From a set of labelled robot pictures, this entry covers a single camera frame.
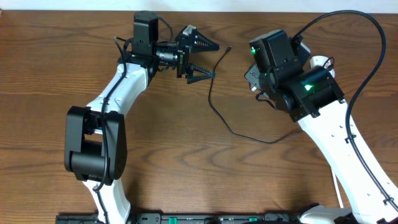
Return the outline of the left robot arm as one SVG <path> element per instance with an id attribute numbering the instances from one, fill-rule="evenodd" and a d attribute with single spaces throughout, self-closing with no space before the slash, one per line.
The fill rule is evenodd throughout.
<path id="1" fill-rule="evenodd" d="M 131 204 L 121 182 L 127 161 L 125 117 L 155 74 L 175 70 L 177 78 L 185 77 L 189 84 L 215 77 L 189 57 L 216 52 L 219 45 L 192 25 L 160 41 L 159 23 L 163 21 L 156 12 L 136 12 L 133 36 L 114 39 L 120 57 L 112 80 L 86 106 L 68 110 L 64 164 L 90 190 L 98 209 L 94 223 L 129 220 Z"/>

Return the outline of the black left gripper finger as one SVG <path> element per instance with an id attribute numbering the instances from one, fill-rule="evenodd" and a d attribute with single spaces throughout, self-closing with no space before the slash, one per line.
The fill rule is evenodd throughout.
<path id="1" fill-rule="evenodd" d="M 192 84 L 209 78 L 214 78 L 215 76 L 216 76 L 215 72 L 207 70 L 193 63 L 190 63 L 188 65 L 185 74 L 185 78 L 187 79 L 187 84 Z"/>
<path id="2" fill-rule="evenodd" d="M 212 40 L 206 38 L 197 30 L 193 34 L 193 44 L 191 52 L 216 52 L 219 51 L 220 46 Z"/>

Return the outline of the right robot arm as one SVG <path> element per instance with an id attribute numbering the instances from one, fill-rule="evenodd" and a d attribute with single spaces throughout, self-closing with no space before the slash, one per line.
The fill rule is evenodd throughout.
<path id="1" fill-rule="evenodd" d="M 255 62 L 246 72 L 276 110 L 299 124 L 325 156 L 350 206 L 312 205 L 297 216 L 300 223 L 397 223 L 397 187 L 388 178 L 359 133 L 345 121 L 348 104 L 335 80 L 330 58 L 311 56 L 283 30 L 273 30 L 249 43 Z"/>

